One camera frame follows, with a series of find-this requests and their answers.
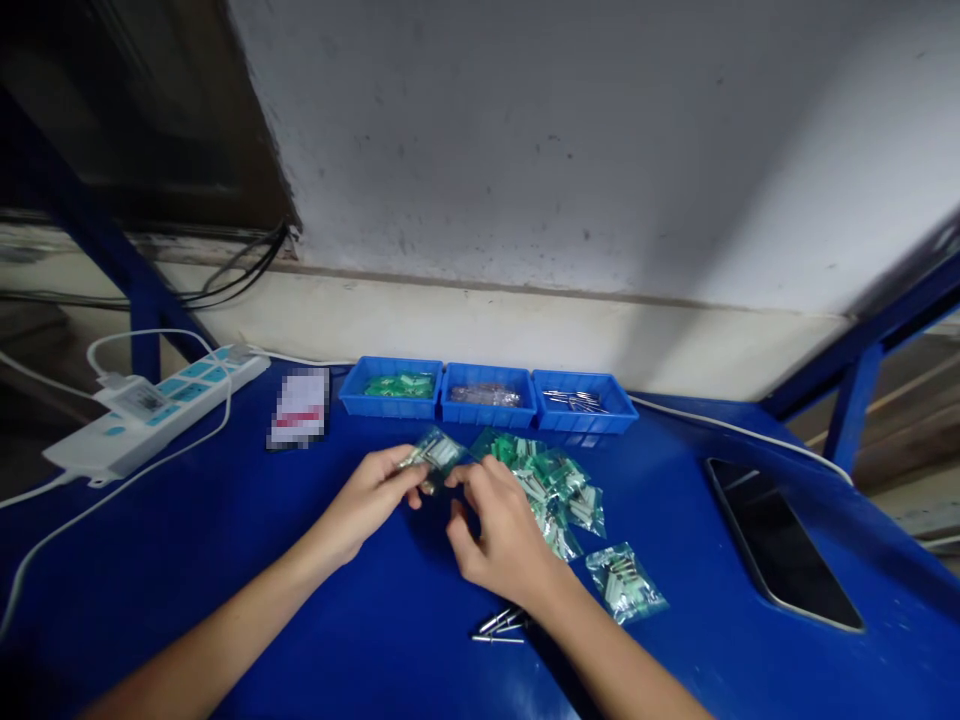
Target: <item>blue table surface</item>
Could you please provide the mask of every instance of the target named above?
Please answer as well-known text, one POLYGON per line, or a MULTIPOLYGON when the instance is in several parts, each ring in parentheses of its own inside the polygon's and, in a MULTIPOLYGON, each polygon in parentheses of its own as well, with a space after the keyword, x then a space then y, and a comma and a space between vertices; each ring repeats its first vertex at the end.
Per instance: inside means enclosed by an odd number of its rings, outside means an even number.
MULTIPOLYGON (((219 435, 41 551, 0 648, 8 709, 75 713, 278 557, 366 452, 414 442, 428 426, 349 417, 337 403, 325 442, 268 453, 264 439, 290 369, 274 363, 235 395, 219 435)), ((750 404, 658 401, 794 440, 750 404)), ((170 449, 209 432, 221 411, 170 449)), ((441 426, 465 444, 481 429, 441 426)), ((717 717, 960 716, 960 585, 830 472, 644 408, 623 436, 521 434, 566 446, 603 488, 608 539, 575 532, 586 552, 631 544, 670 609, 627 629, 717 717), (707 457, 775 472, 865 632, 799 617, 758 595, 703 474, 707 457)), ((24 553, 102 492, 74 483, 0 514, 4 602, 24 553)), ((589 714, 542 635, 522 646, 469 640, 503 603, 459 577, 443 532, 448 513, 446 498, 427 499, 418 513, 401 507, 304 605, 217 717, 589 714)), ((583 560, 573 566, 593 589, 583 560)))

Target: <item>black phone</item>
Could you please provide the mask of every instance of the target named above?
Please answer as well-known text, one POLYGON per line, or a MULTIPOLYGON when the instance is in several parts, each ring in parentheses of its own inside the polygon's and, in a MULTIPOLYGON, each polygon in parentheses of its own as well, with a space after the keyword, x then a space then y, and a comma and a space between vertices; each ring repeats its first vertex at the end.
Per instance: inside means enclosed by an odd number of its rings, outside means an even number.
POLYGON ((844 630, 863 619, 766 472, 707 460, 717 503, 757 590, 771 603, 844 630))

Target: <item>black cable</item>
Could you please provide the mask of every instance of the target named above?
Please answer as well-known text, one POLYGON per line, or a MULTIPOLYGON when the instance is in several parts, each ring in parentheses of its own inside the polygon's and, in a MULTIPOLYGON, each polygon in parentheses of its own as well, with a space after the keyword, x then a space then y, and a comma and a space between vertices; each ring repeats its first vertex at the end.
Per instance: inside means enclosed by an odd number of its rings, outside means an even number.
POLYGON ((222 300, 218 300, 217 302, 210 303, 209 305, 190 305, 190 306, 187 306, 187 307, 188 307, 190 310, 209 310, 209 309, 212 308, 212 307, 216 307, 217 305, 223 305, 224 303, 230 302, 231 300, 233 300, 233 299, 235 299, 235 298, 238 298, 238 297, 240 297, 241 295, 243 295, 243 293, 245 293, 247 290, 249 290, 250 288, 252 288, 252 287, 254 286, 254 284, 255 284, 261 277, 263 277, 263 274, 267 271, 267 268, 270 267, 270 263, 273 262, 273 259, 277 256, 277 253, 280 252, 280 246, 281 246, 281 244, 282 244, 282 243, 277 243, 277 244, 274 245, 272 248, 270 248, 270 250, 267 252, 267 254, 263 256, 264 259, 266 260, 266 262, 263 263, 263 265, 262 265, 262 266, 260 267, 260 269, 257 271, 257 274, 253 276, 253 278, 250 280, 250 282, 248 282, 246 285, 244 285, 242 288, 240 288, 240 289, 239 289, 237 292, 235 292, 233 295, 231 295, 230 297, 227 297, 227 298, 223 298, 222 300))
MULTIPOLYGON (((229 283, 222 285, 216 290, 211 290, 208 292, 181 292, 174 293, 181 300, 183 306, 188 310, 206 310, 217 305, 222 305, 225 302, 233 300, 251 287, 257 282, 263 274, 267 271, 270 264, 276 258, 277 254, 280 252, 280 249, 283 246, 283 241, 287 238, 287 227, 286 225, 281 225, 276 231, 274 231, 275 237, 270 244, 267 252, 264 253, 253 265, 247 268, 243 274, 238 278, 232 280, 229 283), (198 301, 206 300, 217 295, 222 294, 223 292, 230 290, 234 287, 237 287, 244 281, 249 280, 246 285, 244 285, 236 293, 232 294, 230 297, 218 300, 217 302, 210 303, 208 305, 192 305, 198 301)), ((19 301, 19 302, 35 302, 46 305, 65 305, 68 307, 86 307, 94 308, 98 310, 112 310, 116 312, 129 312, 130 303, 126 298, 105 298, 105 297, 92 297, 85 295, 74 295, 71 293, 57 293, 53 291, 46 290, 37 290, 37 291, 13 291, 13 292, 2 292, 0 291, 0 300, 7 301, 19 301)))

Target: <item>left hand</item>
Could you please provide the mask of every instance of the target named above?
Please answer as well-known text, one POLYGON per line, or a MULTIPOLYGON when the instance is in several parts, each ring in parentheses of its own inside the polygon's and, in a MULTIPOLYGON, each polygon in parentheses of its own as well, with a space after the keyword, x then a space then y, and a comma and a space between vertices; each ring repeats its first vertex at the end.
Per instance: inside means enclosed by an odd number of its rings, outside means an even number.
POLYGON ((368 453, 320 519, 292 548, 330 571, 353 560, 363 541, 386 522, 404 496, 410 507, 420 507, 417 485, 429 466, 413 465, 396 472, 397 464, 413 450, 398 445, 368 453))

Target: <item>white power strip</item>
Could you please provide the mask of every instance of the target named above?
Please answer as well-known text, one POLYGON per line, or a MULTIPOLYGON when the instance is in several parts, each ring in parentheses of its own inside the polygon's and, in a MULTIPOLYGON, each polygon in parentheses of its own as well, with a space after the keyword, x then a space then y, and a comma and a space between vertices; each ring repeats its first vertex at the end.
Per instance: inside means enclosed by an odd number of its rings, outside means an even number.
MULTIPOLYGON (((229 353, 229 346, 222 347, 216 356, 229 369, 234 391, 270 367, 263 355, 235 363, 227 359, 229 353)), ((44 450, 44 457, 75 476, 89 477, 91 487, 125 478, 226 399, 226 373, 208 355, 157 388, 174 404, 147 424, 109 413, 44 450)))

